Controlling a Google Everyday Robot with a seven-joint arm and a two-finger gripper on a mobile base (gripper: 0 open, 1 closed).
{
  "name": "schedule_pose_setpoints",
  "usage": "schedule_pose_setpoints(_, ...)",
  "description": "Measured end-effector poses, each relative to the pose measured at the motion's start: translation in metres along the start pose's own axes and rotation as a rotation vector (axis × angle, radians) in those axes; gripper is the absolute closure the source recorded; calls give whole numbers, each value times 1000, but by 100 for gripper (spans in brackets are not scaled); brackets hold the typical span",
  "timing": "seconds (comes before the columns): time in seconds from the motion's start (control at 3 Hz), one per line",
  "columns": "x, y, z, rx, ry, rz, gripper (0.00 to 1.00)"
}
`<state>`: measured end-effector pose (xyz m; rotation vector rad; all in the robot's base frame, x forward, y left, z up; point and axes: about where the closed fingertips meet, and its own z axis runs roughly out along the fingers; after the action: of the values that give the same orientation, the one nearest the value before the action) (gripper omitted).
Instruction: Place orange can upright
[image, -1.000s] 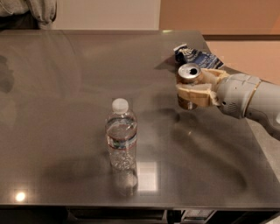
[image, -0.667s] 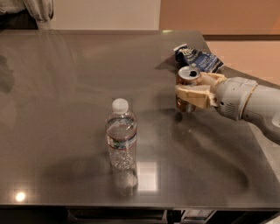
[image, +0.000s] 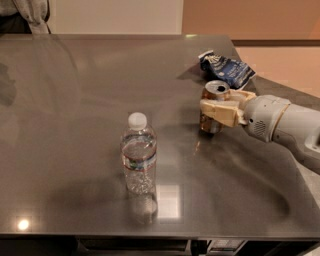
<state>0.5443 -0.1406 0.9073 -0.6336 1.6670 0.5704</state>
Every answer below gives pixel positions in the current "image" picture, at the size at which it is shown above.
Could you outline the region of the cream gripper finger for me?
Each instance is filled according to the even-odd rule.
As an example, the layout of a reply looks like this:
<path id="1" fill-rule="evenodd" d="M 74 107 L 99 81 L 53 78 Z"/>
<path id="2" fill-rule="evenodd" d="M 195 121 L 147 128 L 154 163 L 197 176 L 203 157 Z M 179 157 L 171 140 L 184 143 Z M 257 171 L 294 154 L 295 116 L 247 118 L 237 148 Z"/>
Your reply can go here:
<path id="1" fill-rule="evenodd" d="M 200 101 L 200 110 L 204 115 L 227 127 L 248 124 L 244 118 L 244 111 L 240 108 L 240 103 L 237 101 L 202 99 Z"/>
<path id="2" fill-rule="evenodd" d="M 240 109 L 244 109 L 247 103 L 256 97 L 257 95 L 254 92 L 233 89 L 230 90 L 230 100 L 238 102 Z"/>

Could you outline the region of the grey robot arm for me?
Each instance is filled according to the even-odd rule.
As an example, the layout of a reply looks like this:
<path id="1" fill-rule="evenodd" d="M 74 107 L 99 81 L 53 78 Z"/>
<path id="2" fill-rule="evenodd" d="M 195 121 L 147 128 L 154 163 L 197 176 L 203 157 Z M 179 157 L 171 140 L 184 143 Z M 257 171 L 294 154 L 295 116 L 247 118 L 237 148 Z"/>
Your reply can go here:
<path id="1" fill-rule="evenodd" d="M 320 112 L 274 95 L 231 90 L 224 100 L 202 99 L 205 116 L 227 127 L 241 125 L 260 141 L 287 148 L 304 167 L 320 174 Z"/>

